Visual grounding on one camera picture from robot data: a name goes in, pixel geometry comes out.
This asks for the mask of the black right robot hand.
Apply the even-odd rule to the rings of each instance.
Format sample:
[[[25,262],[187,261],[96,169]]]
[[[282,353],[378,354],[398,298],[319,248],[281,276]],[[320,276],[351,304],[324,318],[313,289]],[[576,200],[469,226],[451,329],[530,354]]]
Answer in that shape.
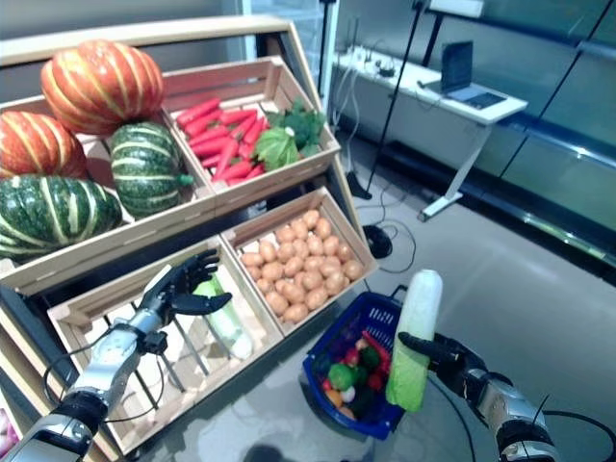
[[[466,392],[481,391],[483,375],[487,369],[483,360],[460,342],[436,333],[432,340],[398,333],[402,344],[428,359],[428,368],[453,392],[463,396]]]

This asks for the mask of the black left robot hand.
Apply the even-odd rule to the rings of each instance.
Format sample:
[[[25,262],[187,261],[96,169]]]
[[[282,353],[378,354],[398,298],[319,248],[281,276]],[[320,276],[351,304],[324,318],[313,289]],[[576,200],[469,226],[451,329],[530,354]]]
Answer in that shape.
[[[212,279],[218,270],[219,256],[215,249],[195,254],[183,263],[172,266],[141,298],[138,312],[155,315],[158,330],[168,325],[175,315],[205,316],[228,303],[232,295],[196,295],[197,286]]]

